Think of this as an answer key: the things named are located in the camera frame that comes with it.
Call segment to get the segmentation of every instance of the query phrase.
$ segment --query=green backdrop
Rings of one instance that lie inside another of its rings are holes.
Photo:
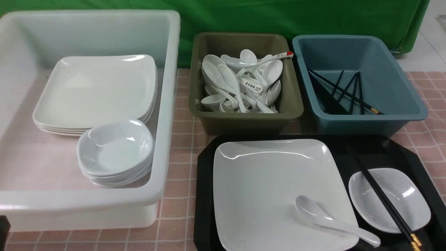
[[[361,34],[409,52],[429,0],[0,0],[0,16],[19,10],[171,9],[181,16],[178,66],[189,67],[202,31]]]

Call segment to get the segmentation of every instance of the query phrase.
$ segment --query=black tray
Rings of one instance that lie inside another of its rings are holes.
[[[423,228],[415,231],[423,243],[425,251],[446,250],[446,207],[432,181],[426,173],[418,156],[396,144],[392,140],[382,136],[356,135],[356,136],[325,136],[325,135],[234,135],[220,136],[214,139],[198,156],[197,167],[197,194],[195,202],[195,227],[194,243],[198,251],[224,251],[217,227],[215,225],[214,199],[212,191],[212,174],[214,154],[217,147],[225,142],[254,141],[254,140],[276,140],[313,138],[324,142],[333,155],[338,166],[339,173],[348,191],[348,181],[352,174],[358,170],[355,162],[346,149],[345,142],[355,145],[356,151],[363,163],[368,168],[392,167],[405,173],[418,187],[430,206],[432,217],[430,222]],[[381,246],[373,248],[363,240],[351,249],[351,251],[410,251],[412,250],[408,241],[402,234],[388,234],[381,232],[368,223],[358,214],[355,207],[355,216],[359,227],[364,228],[381,238]]]

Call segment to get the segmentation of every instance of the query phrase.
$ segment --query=black object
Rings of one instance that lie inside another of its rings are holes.
[[[365,103],[364,101],[359,100],[357,97],[351,95],[350,93],[344,91],[342,88],[340,88],[339,86],[336,86],[334,83],[332,83],[331,81],[329,81],[328,79],[322,77],[321,75],[317,74],[316,72],[309,70],[311,73],[313,73],[314,75],[316,75],[318,78],[324,80],[325,82],[327,82],[327,84],[333,86],[333,88],[335,88],[336,90],[344,93],[345,95],[349,96],[351,99],[353,99],[354,101],[358,102],[359,104],[363,105],[365,108],[371,110],[374,114],[377,115],[384,115],[384,113],[378,111],[376,108],[373,108],[371,105]]]
[[[415,231],[423,243],[424,251],[444,251],[446,247],[446,207],[432,184],[418,156],[383,136],[373,135],[235,135],[220,136],[214,139],[198,156],[197,192],[195,202],[194,243],[198,251],[224,251],[215,224],[212,174],[214,154],[217,147],[231,141],[285,140],[312,138],[324,142],[330,149],[338,167],[344,186],[357,172],[355,160],[347,153],[345,143],[353,144],[359,159],[367,168],[391,167],[405,173],[418,187],[426,199],[432,217],[423,228]],[[366,223],[353,207],[359,227],[381,239],[381,246],[373,248],[363,240],[349,251],[410,251],[412,247],[404,235],[384,233]]]
[[[355,79],[355,86],[353,87],[353,96],[356,96],[356,87],[358,87],[358,78],[360,76],[360,72],[358,72],[358,75],[356,76]],[[353,106],[355,105],[355,101],[351,100],[350,103],[350,111],[348,112],[350,115],[353,114]]]
[[[5,250],[10,228],[11,224],[9,224],[8,218],[4,215],[0,215],[0,251]]]
[[[348,89],[350,88],[351,83],[353,83],[353,81],[356,79],[357,75],[358,73],[355,73],[351,80],[348,82],[347,86],[344,88],[344,91],[341,93],[341,95],[339,95],[338,102],[342,100],[344,94],[348,93]]]
[[[341,78],[342,78],[343,74],[344,74],[344,70],[341,71],[341,74],[338,77],[338,81],[336,81],[336,86],[339,86],[339,83],[341,82]],[[334,88],[333,91],[331,92],[331,96],[334,97],[335,93],[336,93],[336,89]]]
[[[345,148],[350,153],[350,155],[355,159],[359,170],[364,175],[364,177],[366,178],[372,189],[375,191],[381,203],[383,203],[383,206],[386,208],[387,212],[390,214],[393,221],[398,226],[398,229],[400,229],[401,233],[403,233],[406,236],[407,240],[412,245],[413,249],[415,251],[419,251],[421,249],[420,246],[422,246],[422,244],[419,242],[416,235],[412,232],[410,227],[407,225],[406,221],[400,215],[400,213],[392,204],[392,202],[389,200],[389,198],[387,198],[387,196],[384,194],[383,190],[378,185],[373,176],[370,174],[368,169],[365,168],[364,165],[361,163],[361,160],[358,158],[358,155],[356,154],[355,150],[353,150],[353,148],[350,147],[348,143],[346,143]]]
[[[364,97],[362,96],[362,80],[361,80],[361,73],[358,76],[359,79],[359,100],[361,102],[364,102]],[[361,104],[361,115],[364,115],[364,106]]]
[[[326,110],[330,114],[348,114],[347,110],[336,101],[336,99],[330,95],[319,81],[310,74],[311,84],[313,85],[314,92],[324,104]]]

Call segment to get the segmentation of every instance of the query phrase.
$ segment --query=white bowl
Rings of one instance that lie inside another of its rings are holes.
[[[394,168],[376,168],[369,172],[410,229],[415,231],[429,223],[429,206],[406,174]],[[361,172],[351,176],[348,190],[353,205],[367,223],[386,233],[401,233]]]
[[[129,120],[95,127],[80,138],[77,156],[92,176],[113,176],[141,165],[153,154],[153,137],[145,124]]]

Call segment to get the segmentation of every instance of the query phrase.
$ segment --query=chopsticks gold tip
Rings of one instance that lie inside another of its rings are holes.
[[[418,237],[417,237],[415,234],[411,234],[410,236],[412,236],[413,241],[415,241],[415,243],[416,243],[419,247],[421,247],[421,242],[420,242],[420,240],[418,239]]]
[[[421,251],[420,248],[417,246],[417,244],[416,244],[415,242],[411,242],[410,244],[412,244],[412,248],[413,248],[415,251]]]

